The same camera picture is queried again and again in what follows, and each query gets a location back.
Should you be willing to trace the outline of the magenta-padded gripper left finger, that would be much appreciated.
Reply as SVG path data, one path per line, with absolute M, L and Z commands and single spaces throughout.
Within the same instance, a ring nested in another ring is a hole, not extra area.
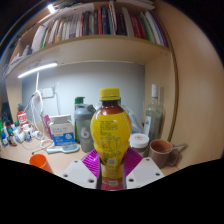
M 73 160 L 65 169 L 62 177 L 84 188 L 99 187 L 100 159 L 95 149 L 87 153 L 81 160 Z

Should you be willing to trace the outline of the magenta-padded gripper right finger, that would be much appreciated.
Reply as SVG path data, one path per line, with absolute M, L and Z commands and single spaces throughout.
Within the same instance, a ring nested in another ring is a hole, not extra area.
M 135 189 L 164 177 L 164 174 L 150 157 L 142 157 L 129 148 L 124 157 L 125 188 Z

